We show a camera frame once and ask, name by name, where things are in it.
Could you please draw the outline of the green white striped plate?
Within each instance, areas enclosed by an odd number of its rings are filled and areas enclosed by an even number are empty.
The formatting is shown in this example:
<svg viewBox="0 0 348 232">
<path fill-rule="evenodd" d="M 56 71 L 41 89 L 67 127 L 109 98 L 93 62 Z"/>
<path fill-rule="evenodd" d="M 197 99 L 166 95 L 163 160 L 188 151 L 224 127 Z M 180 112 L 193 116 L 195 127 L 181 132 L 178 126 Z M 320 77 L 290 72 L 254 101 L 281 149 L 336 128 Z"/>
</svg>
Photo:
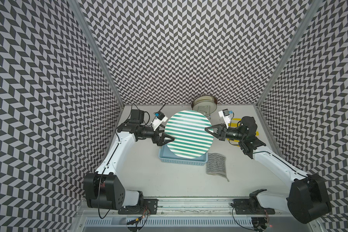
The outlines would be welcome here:
<svg viewBox="0 0 348 232">
<path fill-rule="evenodd" d="M 209 119 L 193 110 L 183 110 L 168 119 L 164 132 L 174 137 L 167 147 L 177 157 L 196 159 L 202 157 L 212 146 L 214 137 L 205 131 L 212 126 Z"/>
</svg>

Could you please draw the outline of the grey microfibre cloth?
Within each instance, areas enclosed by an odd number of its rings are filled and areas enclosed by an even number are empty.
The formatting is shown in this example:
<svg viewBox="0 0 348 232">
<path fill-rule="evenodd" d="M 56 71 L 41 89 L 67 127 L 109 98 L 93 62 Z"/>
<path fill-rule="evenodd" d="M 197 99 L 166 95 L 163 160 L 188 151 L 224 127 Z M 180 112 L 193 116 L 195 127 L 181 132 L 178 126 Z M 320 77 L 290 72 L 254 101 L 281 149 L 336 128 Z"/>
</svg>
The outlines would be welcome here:
<svg viewBox="0 0 348 232">
<path fill-rule="evenodd" d="M 226 172 L 226 157 L 219 153 L 208 153 L 206 174 L 223 177 L 229 182 Z"/>
</svg>

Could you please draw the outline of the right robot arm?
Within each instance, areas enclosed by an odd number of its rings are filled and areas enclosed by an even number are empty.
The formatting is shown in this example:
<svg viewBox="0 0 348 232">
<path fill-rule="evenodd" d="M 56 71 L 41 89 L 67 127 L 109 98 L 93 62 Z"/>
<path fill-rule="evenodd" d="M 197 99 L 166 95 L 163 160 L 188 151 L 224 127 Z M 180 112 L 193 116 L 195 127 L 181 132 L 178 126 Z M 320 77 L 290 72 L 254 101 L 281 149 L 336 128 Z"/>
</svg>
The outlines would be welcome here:
<svg viewBox="0 0 348 232">
<path fill-rule="evenodd" d="M 225 124 L 205 128 L 207 133 L 220 141 L 237 140 L 246 156 L 262 164 L 289 188 L 288 194 L 266 189 L 250 193 L 251 210 L 288 212 L 303 224 L 330 213 L 332 205 L 324 178 L 318 174 L 310 175 L 282 159 L 256 136 L 257 127 L 253 117 L 243 117 L 235 128 Z"/>
</svg>

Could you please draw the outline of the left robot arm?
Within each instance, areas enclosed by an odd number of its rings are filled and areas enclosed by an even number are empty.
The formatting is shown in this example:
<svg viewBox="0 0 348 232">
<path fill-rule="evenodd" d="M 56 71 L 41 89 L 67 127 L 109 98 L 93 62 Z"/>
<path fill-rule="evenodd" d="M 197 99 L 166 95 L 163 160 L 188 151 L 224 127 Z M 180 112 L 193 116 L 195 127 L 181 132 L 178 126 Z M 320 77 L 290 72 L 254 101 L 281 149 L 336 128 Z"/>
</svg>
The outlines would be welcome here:
<svg viewBox="0 0 348 232">
<path fill-rule="evenodd" d="M 168 120 L 162 111 L 155 113 L 151 125 L 144 123 L 145 114 L 143 110 L 131 110 L 129 118 L 117 127 L 117 137 L 101 165 L 95 172 L 84 177 L 83 187 L 89 208 L 120 210 L 124 207 L 144 205 L 143 193 L 125 189 L 119 179 L 126 155 L 139 140 L 151 139 L 152 143 L 159 147 L 175 140 L 159 129 L 161 124 Z"/>
</svg>

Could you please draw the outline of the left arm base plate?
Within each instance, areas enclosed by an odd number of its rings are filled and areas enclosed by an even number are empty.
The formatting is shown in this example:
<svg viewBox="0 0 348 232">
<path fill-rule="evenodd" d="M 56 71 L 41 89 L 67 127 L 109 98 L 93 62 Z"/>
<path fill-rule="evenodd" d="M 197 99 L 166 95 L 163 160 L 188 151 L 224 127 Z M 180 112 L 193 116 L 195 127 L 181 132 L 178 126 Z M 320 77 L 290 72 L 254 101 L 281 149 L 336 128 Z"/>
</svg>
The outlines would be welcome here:
<svg viewBox="0 0 348 232">
<path fill-rule="evenodd" d="M 155 215 L 158 209 L 158 199 L 144 199 L 140 205 L 125 206 L 118 211 L 119 215 L 142 215 L 145 210 L 148 210 L 149 215 Z"/>
</svg>

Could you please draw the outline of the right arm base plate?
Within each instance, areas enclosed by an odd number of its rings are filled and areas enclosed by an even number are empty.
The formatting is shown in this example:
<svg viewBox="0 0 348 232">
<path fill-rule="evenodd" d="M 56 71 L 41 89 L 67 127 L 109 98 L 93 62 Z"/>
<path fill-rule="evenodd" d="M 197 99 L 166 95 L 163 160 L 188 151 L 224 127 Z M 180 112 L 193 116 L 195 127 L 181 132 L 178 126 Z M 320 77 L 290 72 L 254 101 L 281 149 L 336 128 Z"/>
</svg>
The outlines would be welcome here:
<svg viewBox="0 0 348 232">
<path fill-rule="evenodd" d="M 275 210 L 263 208 L 256 198 L 233 199 L 233 206 L 237 215 L 274 215 Z"/>
</svg>

